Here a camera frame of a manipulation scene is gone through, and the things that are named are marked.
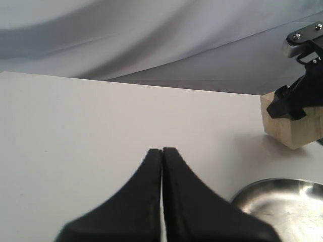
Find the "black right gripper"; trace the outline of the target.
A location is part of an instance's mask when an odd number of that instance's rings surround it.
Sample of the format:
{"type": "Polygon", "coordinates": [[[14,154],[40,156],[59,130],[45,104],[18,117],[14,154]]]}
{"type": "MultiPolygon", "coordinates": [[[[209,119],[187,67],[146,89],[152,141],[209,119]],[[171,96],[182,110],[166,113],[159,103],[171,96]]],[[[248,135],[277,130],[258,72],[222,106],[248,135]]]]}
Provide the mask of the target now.
{"type": "Polygon", "coordinates": [[[306,41],[305,46],[306,52],[297,57],[298,62],[313,52],[317,57],[303,63],[305,74],[292,85],[291,94],[287,85],[275,91],[274,101],[266,108],[273,119],[300,120],[307,116],[304,107],[322,106],[322,47],[313,40],[306,41]]]}

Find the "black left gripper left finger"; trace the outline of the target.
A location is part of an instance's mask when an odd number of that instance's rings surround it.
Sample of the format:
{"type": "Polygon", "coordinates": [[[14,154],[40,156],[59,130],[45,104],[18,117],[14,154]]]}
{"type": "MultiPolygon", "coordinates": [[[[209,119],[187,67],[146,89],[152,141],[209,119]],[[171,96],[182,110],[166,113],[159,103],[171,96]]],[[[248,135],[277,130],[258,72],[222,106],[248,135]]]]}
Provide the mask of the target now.
{"type": "Polygon", "coordinates": [[[118,192],[67,223],[56,241],[161,241],[161,177],[162,151],[150,149],[118,192]]]}

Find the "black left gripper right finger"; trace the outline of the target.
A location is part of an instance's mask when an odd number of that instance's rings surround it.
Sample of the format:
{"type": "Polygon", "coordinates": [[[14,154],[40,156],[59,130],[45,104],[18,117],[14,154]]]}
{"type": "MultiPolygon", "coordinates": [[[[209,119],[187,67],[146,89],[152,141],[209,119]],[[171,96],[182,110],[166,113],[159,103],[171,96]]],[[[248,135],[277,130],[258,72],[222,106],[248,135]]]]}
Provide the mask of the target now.
{"type": "Polygon", "coordinates": [[[163,149],[162,171],[167,241],[280,241],[269,224],[204,184],[176,148],[163,149]]]}

